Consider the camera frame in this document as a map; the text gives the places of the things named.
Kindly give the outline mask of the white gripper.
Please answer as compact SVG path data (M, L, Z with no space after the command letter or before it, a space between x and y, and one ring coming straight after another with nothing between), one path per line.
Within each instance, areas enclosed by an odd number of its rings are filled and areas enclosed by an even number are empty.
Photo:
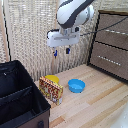
M70 29L53 29L47 32L47 45L49 47L58 47L65 45L73 45L79 42L80 28ZM70 54L71 47L66 48L66 54ZM53 55L56 59L58 52L53 48Z

